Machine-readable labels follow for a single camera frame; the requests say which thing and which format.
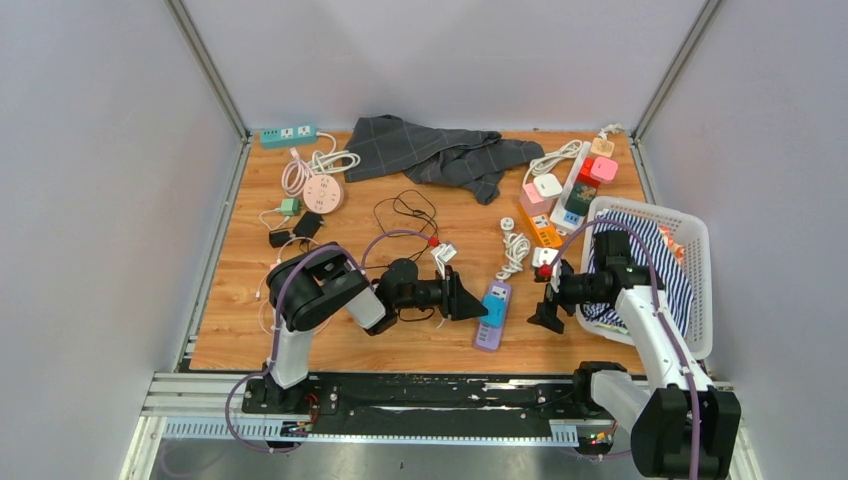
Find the purple USB power strip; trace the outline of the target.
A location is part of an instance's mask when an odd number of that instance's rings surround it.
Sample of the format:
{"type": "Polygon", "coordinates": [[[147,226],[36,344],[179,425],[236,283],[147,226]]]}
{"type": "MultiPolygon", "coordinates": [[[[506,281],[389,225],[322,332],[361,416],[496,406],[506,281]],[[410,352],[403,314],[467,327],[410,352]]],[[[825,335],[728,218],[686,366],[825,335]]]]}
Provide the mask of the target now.
{"type": "MultiPolygon", "coordinates": [[[[511,287],[507,283],[498,280],[492,281],[488,287],[486,294],[494,294],[501,298],[507,299],[509,307],[511,287]]],[[[504,325],[502,328],[499,329],[489,328],[485,325],[482,325],[480,323],[479,318],[478,327],[472,339],[472,346],[475,349],[478,349],[483,352],[493,353],[497,351],[500,346],[504,325]]]]}

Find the black plug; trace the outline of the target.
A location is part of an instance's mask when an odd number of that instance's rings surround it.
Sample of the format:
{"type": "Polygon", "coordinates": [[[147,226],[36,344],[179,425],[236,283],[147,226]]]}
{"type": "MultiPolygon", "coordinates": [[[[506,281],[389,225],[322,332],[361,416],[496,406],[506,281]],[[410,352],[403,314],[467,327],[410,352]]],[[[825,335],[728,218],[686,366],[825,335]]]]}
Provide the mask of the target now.
{"type": "Polygon", "coordinates": [[[287,229],[272,230],[268,233],[268,243],[272,248],[282,248],[292,238],[292,232],[287,229]]]}

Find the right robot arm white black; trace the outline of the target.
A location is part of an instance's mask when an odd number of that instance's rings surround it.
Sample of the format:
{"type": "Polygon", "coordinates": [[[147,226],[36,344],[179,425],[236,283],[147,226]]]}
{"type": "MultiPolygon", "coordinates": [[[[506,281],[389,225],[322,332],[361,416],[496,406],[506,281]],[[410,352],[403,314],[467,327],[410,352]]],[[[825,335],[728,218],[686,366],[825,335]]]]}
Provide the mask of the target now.
{"type": "Polygon", "coordinates": [[[582,362],[573,376],[573,408],[589,418],[607,411],[629,434],[633,462],[647,478],[725,479],[740,402],[714,385],[688,349],[672,321],[653,259],[634,260],[631,246],[645,250],[644,240],[620,221],[607,224],[608,230],[593,234],[594,271],[575,272],[563,249],[536,268],[535,280],[546,289],[528,321],[560,333],[559,310],[574,315],[584,304],[612,306],[637,349],[648,385],[638,386],[619,364],[582,362]]]}

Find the blue square plug adapter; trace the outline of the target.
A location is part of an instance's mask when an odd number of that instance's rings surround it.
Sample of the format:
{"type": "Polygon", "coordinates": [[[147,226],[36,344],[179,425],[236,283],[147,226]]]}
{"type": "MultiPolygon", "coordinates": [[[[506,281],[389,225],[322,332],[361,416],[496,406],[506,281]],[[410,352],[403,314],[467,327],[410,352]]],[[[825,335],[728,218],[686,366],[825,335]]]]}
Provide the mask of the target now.
{"type": "Polygon", "coordinates": [[[508,300],[494,294],[486,294],[482,300],[487,313],[480,317],[480,323],[489,328],[502,328],[507,314],[508,300]]]}

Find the round pink power socket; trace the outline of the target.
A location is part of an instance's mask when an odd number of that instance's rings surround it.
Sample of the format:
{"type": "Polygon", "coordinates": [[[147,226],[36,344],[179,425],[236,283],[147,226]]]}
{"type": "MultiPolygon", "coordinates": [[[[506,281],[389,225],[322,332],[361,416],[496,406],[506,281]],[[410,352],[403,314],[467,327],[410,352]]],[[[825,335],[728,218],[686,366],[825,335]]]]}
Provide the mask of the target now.
{"type": "Polygon", "coordinates": [[[344,202],[344,188],[333,176],[314,175],[305,182],[302,200],[313,213],[326,215],[338,210],[344,202]]]}

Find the black power adapter brick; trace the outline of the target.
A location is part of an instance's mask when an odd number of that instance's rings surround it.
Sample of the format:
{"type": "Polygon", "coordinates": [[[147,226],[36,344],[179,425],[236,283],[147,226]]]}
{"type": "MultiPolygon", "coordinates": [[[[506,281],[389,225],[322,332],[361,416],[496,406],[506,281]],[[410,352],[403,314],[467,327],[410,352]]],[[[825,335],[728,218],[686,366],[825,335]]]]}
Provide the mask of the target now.
{"type": "Polygon", "coordinates": [[[313,239],[319,229],[324,226],[324,219],[321,214],[311,211],[305,212],[292,229],[295,237],[313,239]]]}

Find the teal power strip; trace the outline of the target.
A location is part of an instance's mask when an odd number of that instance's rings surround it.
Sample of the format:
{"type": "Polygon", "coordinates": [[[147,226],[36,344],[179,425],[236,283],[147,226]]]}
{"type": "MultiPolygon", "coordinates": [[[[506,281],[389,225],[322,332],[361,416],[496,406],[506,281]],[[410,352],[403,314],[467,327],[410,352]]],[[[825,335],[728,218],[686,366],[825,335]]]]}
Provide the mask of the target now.
{"type": "Polygon", "coordinates": [[[306,124],[293,127],[265,129],[260,132],[259,141],[265,149],[281,149],[316,143],[317,130],[306,124]]]}

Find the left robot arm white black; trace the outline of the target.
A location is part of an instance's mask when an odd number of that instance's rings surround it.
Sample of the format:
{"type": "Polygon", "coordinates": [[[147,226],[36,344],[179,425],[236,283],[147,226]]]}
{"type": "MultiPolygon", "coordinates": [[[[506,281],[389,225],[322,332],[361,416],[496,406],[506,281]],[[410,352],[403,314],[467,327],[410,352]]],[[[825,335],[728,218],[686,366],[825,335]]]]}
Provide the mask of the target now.
{"type": "Polygon", "coordinates": [[[402,310],[434,310],[447,320],[488,314],[468,292],[459,273],[448,265],[421,279],[418,265],[392,261],[375,280],[335,242],[286,260],[265,277],[273,309],[273,340],[263,375],[272,380],[268,400],[283,413],[298,411],[306,400],[304,381],[317,328],[338,311],[346,311],[370,336],[393,326],[402,310]]]}

